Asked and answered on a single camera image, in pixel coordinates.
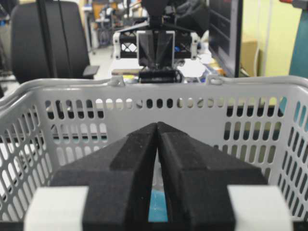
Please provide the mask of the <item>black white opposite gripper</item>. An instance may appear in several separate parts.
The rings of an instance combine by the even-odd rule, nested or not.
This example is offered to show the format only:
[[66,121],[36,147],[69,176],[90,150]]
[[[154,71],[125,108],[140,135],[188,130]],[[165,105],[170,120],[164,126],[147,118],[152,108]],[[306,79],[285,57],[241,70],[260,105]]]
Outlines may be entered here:
[[196,60],[199,36],[196,32],[166,23],[145,21],[118,30],[113,35],[114,57],[138,61],[139,83],[180,83],[178,63]]

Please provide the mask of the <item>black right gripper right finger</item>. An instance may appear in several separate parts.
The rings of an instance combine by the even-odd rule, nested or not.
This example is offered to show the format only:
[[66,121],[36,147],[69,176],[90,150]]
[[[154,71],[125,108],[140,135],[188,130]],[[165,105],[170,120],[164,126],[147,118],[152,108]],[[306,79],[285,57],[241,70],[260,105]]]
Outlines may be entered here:
[[291,231],[289,208],[260,168],[157,123],[168,202],[192,231]]

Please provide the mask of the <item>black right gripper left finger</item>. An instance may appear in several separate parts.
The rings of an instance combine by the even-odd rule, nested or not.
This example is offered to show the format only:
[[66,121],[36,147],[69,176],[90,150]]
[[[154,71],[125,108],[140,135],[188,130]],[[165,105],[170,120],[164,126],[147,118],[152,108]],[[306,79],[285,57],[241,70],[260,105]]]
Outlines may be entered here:
[[125,231],[148,220],[157,125],[151,123],[55,172],[36,190],[26,231]]

